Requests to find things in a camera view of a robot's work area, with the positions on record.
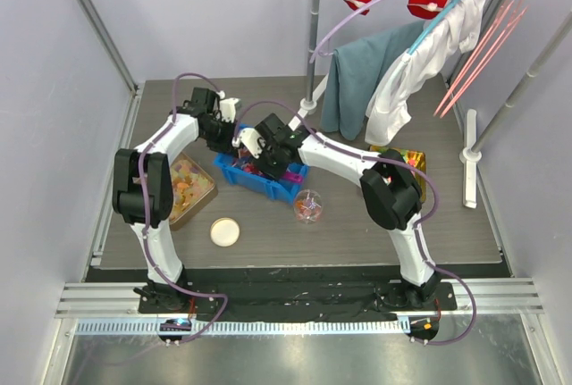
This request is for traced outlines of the blue hanger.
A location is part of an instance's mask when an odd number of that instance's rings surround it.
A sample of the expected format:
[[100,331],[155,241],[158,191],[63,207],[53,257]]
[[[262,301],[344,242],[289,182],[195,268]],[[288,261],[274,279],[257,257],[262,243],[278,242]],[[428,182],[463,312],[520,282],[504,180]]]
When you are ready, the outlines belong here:
[[413,42],[411,47],[407,50],[407,55],[412,55],[425,38],[437,27],[437,25],[445,18],[445,16],[460,2],[461,0],[451,0],[444,9],[435,16],[431,22],[424,28],[420,36]]

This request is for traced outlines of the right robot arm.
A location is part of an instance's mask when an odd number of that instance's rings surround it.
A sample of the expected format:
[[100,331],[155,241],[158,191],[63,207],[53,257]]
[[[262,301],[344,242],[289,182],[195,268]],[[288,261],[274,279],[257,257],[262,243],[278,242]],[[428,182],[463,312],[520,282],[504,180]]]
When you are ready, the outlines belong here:
[[406,305],[422,309],[434,301],[441,276],[421,226],[422,189],[414,168],[398,151],[373,155],[306,127],[293,130],[273,113],[255,128],[242,130],[240,141],[258,170],[272,180],[281,179],[297,163],[356,184],[369,217],[390,235],[400,261]]

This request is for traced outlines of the white shirt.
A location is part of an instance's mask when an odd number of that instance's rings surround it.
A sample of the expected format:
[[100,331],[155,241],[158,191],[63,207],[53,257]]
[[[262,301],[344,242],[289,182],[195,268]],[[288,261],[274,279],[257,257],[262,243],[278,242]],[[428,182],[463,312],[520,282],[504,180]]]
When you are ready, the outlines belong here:
[[403,52],[379,81],[366,108],[365,141],[386,146],[411,120],[407,101],[456,53],[478,43],[486,0],[456,0],[425,36]]

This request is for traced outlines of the gold tin of star candies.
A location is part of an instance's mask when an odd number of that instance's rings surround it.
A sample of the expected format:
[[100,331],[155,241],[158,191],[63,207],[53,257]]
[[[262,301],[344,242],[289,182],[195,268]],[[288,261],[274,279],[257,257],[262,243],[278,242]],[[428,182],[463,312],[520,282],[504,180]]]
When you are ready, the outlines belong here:
[[[418,169],[419,171],[421,171],[423,173],[426,173],[426,156],[425,156],[424,152],[416,151],[416,150],[410,150],[410,149],[404,149],[404,148],[397,148],[397,147],[393,147],[393,146],[370,146],[369,147],[370,152],[376,152],[376,153],[380,153],[380,154],[386,153],[389,150],[395,150],[395,151],[399,152],[403,161],[406,164],[415,167],[416,169]],[[421,203],[424,203],[426,200],[426,194],[427,194],[426,181],[418,173],[412,172],[412,174],[415,176],[415,179],[416,179],[418,185],[420,186],[420,188],[422,190]]]

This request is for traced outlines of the blue plastic bin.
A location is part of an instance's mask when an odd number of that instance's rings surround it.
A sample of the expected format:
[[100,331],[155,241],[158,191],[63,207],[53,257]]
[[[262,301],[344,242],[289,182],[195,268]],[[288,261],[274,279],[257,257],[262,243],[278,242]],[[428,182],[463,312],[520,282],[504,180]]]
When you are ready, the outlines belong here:
[[241,144],[234,155],[219,153],[214,159],[214,165],[220,169],[224,179],[231,185],[239,185],[262,193],[271,200],[292,205],[302,189],[309,167],[305,164],[290,163],[282,178],[273,180],[255,165],[255,160],[262,158],[265,147],[265,141],[258,131],[241,124],[239,140]]

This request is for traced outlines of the purple plastic scoop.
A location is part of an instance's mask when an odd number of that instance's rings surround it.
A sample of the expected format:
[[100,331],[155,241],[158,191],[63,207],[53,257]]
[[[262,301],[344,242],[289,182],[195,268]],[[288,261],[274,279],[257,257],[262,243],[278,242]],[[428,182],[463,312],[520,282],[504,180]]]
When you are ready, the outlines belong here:
[[295,184],[302,184],[304,182],[305,177],[296,172],[286,171],[282,178],[288,182],[292,182]]

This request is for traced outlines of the pile of lollipop candies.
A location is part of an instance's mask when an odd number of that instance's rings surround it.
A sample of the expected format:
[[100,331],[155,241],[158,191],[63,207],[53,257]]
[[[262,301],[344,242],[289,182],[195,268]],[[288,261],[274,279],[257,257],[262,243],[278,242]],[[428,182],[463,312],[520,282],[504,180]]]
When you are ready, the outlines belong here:
[[245,147],[238,150],[237,156],[232,161],[232,166],[245,173],[263,176],[263,173],[254,164],[254,156]]

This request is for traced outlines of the cream jar lid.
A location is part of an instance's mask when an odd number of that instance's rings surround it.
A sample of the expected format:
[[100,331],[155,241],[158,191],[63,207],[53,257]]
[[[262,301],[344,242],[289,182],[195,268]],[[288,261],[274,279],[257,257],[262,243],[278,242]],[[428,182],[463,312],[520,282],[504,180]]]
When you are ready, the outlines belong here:
[[230,247],[240,237],[240,226],[232,218],[220,218],[211,225],[209,236],[218,247]]

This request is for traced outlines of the purple hanger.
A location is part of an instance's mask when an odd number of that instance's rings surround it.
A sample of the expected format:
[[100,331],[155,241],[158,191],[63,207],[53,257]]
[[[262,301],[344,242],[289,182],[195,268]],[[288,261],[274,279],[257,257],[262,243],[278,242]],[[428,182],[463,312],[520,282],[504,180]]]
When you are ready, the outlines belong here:
[[363,4],[362,6],[358,7],[357,10],[353,11],[349,14],[346,18],[341,20],[336,26],[334,26],[324,37],[323,39],[315,46],[312,54],[309,57],[309,63],[314,63],[315,59],[318,56],[325,57],[332,54],[332,52],[325,52],[324,47],[330,42],[330,39],[348,22],[352,19],[356,18],[359,14],[365,13],[371,9],[372,6],[381,3],[384,0],[372,0],[368,4]]

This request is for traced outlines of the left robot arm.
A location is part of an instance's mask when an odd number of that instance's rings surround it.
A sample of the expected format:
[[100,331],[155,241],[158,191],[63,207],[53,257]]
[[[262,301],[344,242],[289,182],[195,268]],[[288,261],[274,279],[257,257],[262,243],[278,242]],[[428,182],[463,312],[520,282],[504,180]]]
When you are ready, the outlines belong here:
[[181,312],[198,295],[189,289],[172,240],[171,164],[200,138],[216,153],[231,152],[240,107],[238,98],[226,98],[222,91],[195,88],[151,138],[115,153],[112,207],[136,234],[147,262],[147,283],[135,290],[145,313]]

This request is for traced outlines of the teal cloth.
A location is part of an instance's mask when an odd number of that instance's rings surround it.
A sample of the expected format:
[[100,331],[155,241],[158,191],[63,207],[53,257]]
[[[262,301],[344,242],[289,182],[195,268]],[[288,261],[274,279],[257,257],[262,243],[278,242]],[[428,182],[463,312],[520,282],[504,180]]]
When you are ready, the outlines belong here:
[[423,31],[424,24],[416,21],[335,48],[324,91],[321,130],[355,139],[379,81]]

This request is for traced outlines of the pink hangers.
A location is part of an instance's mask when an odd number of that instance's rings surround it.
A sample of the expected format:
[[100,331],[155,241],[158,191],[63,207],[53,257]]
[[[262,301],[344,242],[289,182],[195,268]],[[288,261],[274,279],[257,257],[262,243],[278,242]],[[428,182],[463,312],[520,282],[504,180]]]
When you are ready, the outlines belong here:
[[504,0],[501,3],[491,26],[481,36],[457,78],[437,105],[433,113],[434,116],[444,117],[484,70],[484,67],[499,52],[526,14],[527,8],[522,7],[524,1]]

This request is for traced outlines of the brown tin of candies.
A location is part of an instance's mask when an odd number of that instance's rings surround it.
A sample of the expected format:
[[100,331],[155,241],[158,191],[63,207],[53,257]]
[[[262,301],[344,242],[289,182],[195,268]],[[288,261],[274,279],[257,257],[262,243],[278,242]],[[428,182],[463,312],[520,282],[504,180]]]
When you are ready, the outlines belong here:
[[194,160],[180,153],[170,168],[173,205],[170,228],[180,230],[218,195],[215,180]]

